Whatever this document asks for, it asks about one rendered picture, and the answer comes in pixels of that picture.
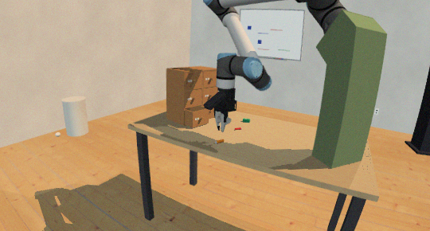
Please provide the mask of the brown wooden drawer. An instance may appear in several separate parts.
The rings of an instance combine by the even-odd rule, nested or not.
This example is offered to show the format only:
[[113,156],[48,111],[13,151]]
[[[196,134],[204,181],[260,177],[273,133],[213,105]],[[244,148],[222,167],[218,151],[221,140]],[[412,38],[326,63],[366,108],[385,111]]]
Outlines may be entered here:
[[186,72],[185,90],[192,88],[202,88],[202,72]]
[[214,108],[209,110],[209,118],[214,117]]
[[204,72],[203,87],[214,86],[216,85],[216,82],[217,82],[217,71],[209,70],[208,72]]
[[209,123],[209,109],[203,106],[185,108],[185,125],[198,127]]
[[215,94],[217,94],[217,87],[208,87],[203,88],[203,99],[202,103],[206,103],[210,98],[212,98]]
[[201,104],[202,89],[185,91],[185,108]]

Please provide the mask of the brown wooden chest of drawers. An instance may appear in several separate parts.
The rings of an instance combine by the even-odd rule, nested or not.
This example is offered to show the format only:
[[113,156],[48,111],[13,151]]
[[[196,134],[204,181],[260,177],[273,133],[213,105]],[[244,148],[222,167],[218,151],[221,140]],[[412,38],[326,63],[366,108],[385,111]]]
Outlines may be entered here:
[[[217,70],[215,68],[194,66],[194,67],[181,67],[181,68],[170,68],[166,69],[166,118],[185,126],[185,91],[199,89],[192,88],[186,89],[186,72],[202,72],[202,92],[201,92],[201,104],[203,105],[203,88],[214,87],[208,86],[203,87],[203,76],[204,71]],[[199,106],[195,105],[195,106]],[[195,107],[191,106],[191,107]],[[187,108],[191,108],[187,107]]]

